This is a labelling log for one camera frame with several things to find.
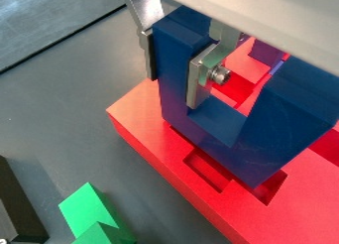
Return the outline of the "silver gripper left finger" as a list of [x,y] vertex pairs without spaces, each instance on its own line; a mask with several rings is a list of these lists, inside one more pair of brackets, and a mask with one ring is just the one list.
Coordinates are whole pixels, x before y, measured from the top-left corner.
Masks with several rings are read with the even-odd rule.
[[128,10],[138,26],[139,45],[144,50],[147,77],[156,79],[152,25],[164,17],[160,0],[127,0]]

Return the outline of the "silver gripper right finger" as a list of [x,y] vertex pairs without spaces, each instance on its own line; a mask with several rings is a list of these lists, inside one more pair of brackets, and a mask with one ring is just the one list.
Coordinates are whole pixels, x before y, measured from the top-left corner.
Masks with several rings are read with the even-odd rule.
[[223,60],[236,48],[240,31],[212,20],[210,37],[214,42],[190,61],[186,103],[191,109],[196,109],[208,98],[212,85],[224,85],[231,78]]

